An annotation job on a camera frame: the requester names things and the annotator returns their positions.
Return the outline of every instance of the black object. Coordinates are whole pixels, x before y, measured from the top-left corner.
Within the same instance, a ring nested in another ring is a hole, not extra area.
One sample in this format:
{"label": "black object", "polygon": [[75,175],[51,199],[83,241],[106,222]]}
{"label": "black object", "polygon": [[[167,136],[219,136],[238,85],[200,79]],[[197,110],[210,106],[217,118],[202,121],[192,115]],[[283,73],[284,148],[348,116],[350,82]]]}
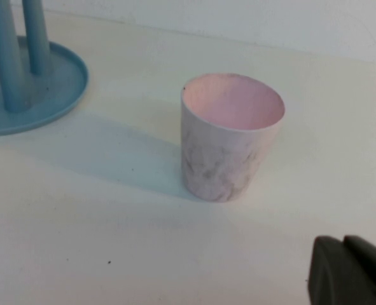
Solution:
{"label": "black object", "polygon": [[308,290],[312,305],[376,305],[376,247],[358,236],[317,237]]}

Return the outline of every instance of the blue round base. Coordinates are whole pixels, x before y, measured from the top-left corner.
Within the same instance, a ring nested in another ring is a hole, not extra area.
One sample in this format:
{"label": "blue round base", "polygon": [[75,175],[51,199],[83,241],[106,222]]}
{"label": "blue round base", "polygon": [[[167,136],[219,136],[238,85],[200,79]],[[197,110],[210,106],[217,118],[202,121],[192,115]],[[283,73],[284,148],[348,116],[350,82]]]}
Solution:
{"label": "blue round base", "polygon": [[18,37],[18,42],[30,82],[32,107],[20,113],[6,111],[0,85],[0,135],[24,132],[59,119],[77,105],[88,84],[84,61],[57,43],[50,43],[52,73],[31,74],[26,37]]}

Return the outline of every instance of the blue plastic stand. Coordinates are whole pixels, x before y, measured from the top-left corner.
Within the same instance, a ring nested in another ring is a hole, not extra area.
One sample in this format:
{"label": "blue plastic stand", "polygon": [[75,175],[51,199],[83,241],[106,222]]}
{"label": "blue plastic stand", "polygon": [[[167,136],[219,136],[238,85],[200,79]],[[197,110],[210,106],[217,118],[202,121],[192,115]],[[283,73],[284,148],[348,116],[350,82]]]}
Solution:
{"label": "blue plastic stand", "polygon": [[45,125],[69,112],[88,84],[82,59],[50,43],[41,0],[23,0],[27,37],[17,37],[10,0],[0,0],[0,135]]}

